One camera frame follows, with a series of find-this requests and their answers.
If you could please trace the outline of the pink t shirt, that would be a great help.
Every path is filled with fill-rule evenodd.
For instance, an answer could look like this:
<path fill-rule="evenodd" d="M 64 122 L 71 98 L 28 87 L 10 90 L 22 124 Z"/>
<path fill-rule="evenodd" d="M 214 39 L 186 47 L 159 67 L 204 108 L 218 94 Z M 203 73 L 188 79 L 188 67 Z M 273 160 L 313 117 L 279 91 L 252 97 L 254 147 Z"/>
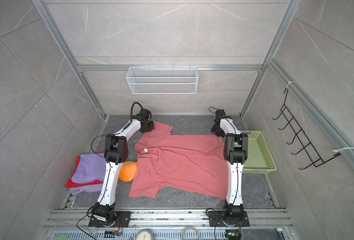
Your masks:
<path fill-rule="evenodd" d="M 173 127 L 155 123 L 135 144 L 138 170 L 129 196 L 155 198 L 170 187 L 224 200 L 228 167 L 224 141 L 214 135 L 174 135 Z"/>

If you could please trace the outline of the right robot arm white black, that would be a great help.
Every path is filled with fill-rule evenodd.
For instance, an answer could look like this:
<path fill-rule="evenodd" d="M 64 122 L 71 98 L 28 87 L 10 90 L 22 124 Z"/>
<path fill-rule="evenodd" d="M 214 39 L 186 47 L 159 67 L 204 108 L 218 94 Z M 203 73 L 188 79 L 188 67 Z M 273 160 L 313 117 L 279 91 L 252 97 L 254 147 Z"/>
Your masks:
<path fill-rule="evenodd" d="M 228 166 L 228 191 L 223 207 L 223 221 L 234 226 L 244 218 L 242 173 L 248 158 L 248 135 L 241 132 L 228 117 L 216 117 L 212 133 L 225 139 L 224 159 Z"/>

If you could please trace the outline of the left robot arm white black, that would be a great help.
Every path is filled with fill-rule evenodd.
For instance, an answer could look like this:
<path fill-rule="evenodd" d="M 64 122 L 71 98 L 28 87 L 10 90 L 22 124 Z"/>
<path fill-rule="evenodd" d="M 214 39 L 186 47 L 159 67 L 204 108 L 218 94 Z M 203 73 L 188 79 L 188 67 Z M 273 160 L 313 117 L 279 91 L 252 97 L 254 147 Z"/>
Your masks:
<path fill-rule="evenodd" d="M 106 135 L 104 159 L 106 173 L 97 203 L 92 207 L 92 218 L 105 226 L 118 221 L 115 213 L 116 188 L 124 162 L 129 156 L 128 140 L 136 133 L 147 133 L 155 129 L 154 122 L 146 118 L 132 119 L 114 134 Z"/>

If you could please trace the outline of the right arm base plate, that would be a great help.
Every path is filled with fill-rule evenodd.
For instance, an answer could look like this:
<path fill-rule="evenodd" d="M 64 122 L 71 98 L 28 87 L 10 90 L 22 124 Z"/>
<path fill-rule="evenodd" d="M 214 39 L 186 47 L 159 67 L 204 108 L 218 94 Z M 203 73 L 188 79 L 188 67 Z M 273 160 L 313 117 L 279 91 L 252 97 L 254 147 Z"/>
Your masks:
<path fill-rule="evenodd" d="M 227 220 L 224 220 L 223 217 L 223 212 L 221 211 L 213 211 L 209 210 L 206 211 L 206 215 L 209 218 L 209 223 L 210 227 L 249 227 L 250 222 L 249 222 L 249 217 L 247 215 L 247 212 L 244 211 L 243 217 L 240 218 L 227 218 Z"/>

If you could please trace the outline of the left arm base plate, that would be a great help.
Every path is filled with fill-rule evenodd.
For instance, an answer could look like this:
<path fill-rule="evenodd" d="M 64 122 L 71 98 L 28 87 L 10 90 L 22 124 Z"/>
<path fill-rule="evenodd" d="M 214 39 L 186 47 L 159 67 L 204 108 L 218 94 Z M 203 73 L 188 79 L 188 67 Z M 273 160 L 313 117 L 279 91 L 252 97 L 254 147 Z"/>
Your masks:
<path fill-rule="evenodd" d="M 95 228 L 127 228 L 129 226 L 132 212 L 120 211 L 108 214 L 108 221 L 106 218 L 93 215 L 89 221 L 88 227 Z"/>

